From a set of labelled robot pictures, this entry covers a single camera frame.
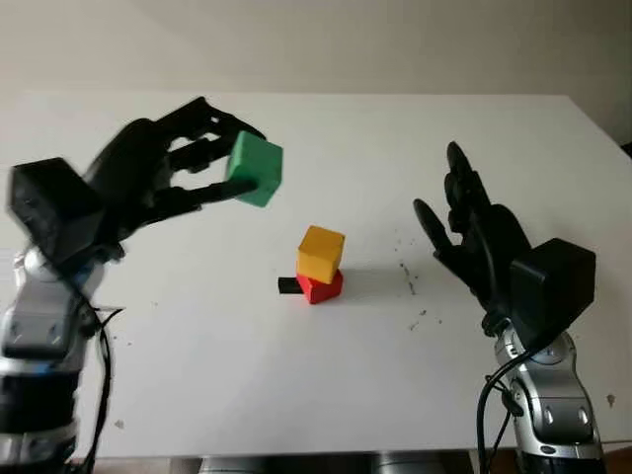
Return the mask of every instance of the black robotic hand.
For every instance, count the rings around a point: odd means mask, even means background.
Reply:
[[[197,173],[228,155],[241,131],[266,139],[199,97],[157,120],[128,124],[84,177],[61,158],[14,167],[11,210],[48,259],[72,275],[94,258],[120,257],[119,242],[139,227],[253,191],[256,183],[237,179],[196,190],[170,186],[174,173]],[[191,142],[169,151],[180,137]]]
[[[483,330],[499,336],[511,321],[526,349],[553,341],[594,297],[595,255],[560,239],[531,248],[514,214],[492,204],[461,148],[447,146],[445,196],[453,245],[433,210],[415,199],[434,256],[467,284],[486,311]]]

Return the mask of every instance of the cube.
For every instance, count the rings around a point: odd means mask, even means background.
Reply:
[[[336,271],[330,284],[322,283],[305,275],[296,275],[296,279],[310,304],[318,304],[335,298],[343,290],[343,274],[340,270]]]
[[[331,283],[343,256],[345,236],[311,225],[298,247],[296,272],[322,283]]]
[[[240,131],[226,165],[226,179],[252,180],[254,191],[237,199],[265,207],[280,186],[283,149],[247,131]]]

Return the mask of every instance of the wire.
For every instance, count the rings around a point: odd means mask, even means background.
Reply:
[[[83,463],[79,466],[79,472],[81,474],[90,474],[94,469],[94,465],[97,458],[97,448],[99,447],[99,439],[101,437],[101,432],[103,431],[103,427],[106,423],[106,418],[108,416],[108,402],[110,399],[110,392],[112,388],[112,351],[110,347],[110,335],[106,330],[106,325],[114,318],[117,314],[121,313],[124,308],[115,309],[108,318],[102,322],[97,314],[97,309],[92,306],[88,297],[84,294],[84,292],[79,288],[75,280],[72,276],[68,276],[58,265],[54,263],[54,260],[47,255],[41,248],[37,247],[39,252],[46,259],[46,263],[50,269],[53,270],[54,273],[57,274],[57,277],[60,281],[63,281],[68,288],[72,291],[74,296],[79,300],[79,306],[77,307],[77,311],[80,313],[80,310],[85,309],[88,311],[92,319],[92,323],[96,326],[96,331],[99,332],[99,350],[101,355],[101,361],[103,363],[103,385],[101,387],[101,398],[99,400],[99,409],[97,410],[97,421],[95,424],[95,432],[92,437],[92,445],[90,446],[90,450],[86,455]]]
[[[110,321],[112,321],[112,318],[114,318],[115,316],[117,316],[117,315],[118,315],[119,313],[121,313],[124,309],[125,309],[125,308],[117,308],[117,309],[113,309],[113,310],[111,311],[111,313],[108,315],[108,317],[104,320],[104,322],[103,322],[103,323],[101,323],[101,326],[102,326],[102,327],[104,327],[104,328],[105,328],[106,326],[108,326],[108,323],[109,323]],[[95,308],[95,310],[97,310],[97,311],[103,311],[103,309],[101,309],[101,308]]]
[[[103,386],[101,388],[101,399],[99,400],[99,409],[97,411],[97,421],[95,423],[95,432],[92,438],[92,446],[86,455],[86,458],[81,465],[82,472],[89,474],[93,471],[95,462],[97,459],[97,449],[99,447],[99,439],[101,438],[101,432],[106,424],[106,418],[108,417],[108,405],[110,399],[110,392],[112,389],[112,352],[110,349],[110,336],[106,329],[106,324],[110,321],[114,315],[120,313],[114,311],[105,322],[101,322],[99,319],[99,348],[101,354],[101,361],[103,363]]]
[[[540,348],[525,351],[518,357],[512,358],[508,362],[504,363],[498,370],[496,370],[496,372],[486,377],[487,382],[483,386],[483,390],[481,390],[481,394],[478,399],[478,406],[476,408],[476,444],[478,451],[478,465],[481,474],[487,474],[489,472],[487,452],[485,451],[485,407],[487,405],[487,399],[490,396],[490,392],[496,388],[497,384],[502,383],[501,378],[507,372],[530,359],[539,351]]]
[[[491,375],[485,375],[485,381],[489,382],[491,379]],[[505,384],[503,380],[499,380],[498,382],[496,382],[496,385],[494,385],[492,388],[498,390],[501,393],[510,391],[509,387]]]
[[[490,460],[487,463],[487,471],[492,472],[492,464],[494,463],[494,458],[496,457],[496,453],[498,452],[498,446],[501,444],[501,440],[503,439],[503,435],[505,434],[505,430],[507,429],[507,425],[510,423],[510,419],[512,418],[512,412],[507,410],[505,414],[505,420],[501,425],[501,428],[498,431],[498,435],[496,436],[496,441],[494,441],[494,447],[492,447],[492,452],[490,453]]]

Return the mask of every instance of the table surface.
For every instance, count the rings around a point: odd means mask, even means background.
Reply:
[[[59,155],[85,170],[126,122],[158,118],[193,95],[16,98],[0,113],[1,182],[13,164]],[[284,181],[266,209],[224,202],[141,230],[124,261],[109,266],[95,301],[126,310],[111,325],[115,385],[101,455],[473,446],[493,340],[475,298],[432,258],[412,209],[424,198],[446,216],[453,139],[532,244],[558,236],[597,252],[596,300],[571,333],[603,439],[632,438],[632,163],[570,100],[206,96],[283,146]],[[178,181],[222,174],[216,163]],[[316,306],[277,293],[310,224],[347,235],[343,294]],[[8,275],[7,255],[24,236],[4,214],[0,225]],[[6,305],[12,289],[0,281]],[[79,452],[100,386],[91,348]],[[489,437],[502,415],[494,400]]]

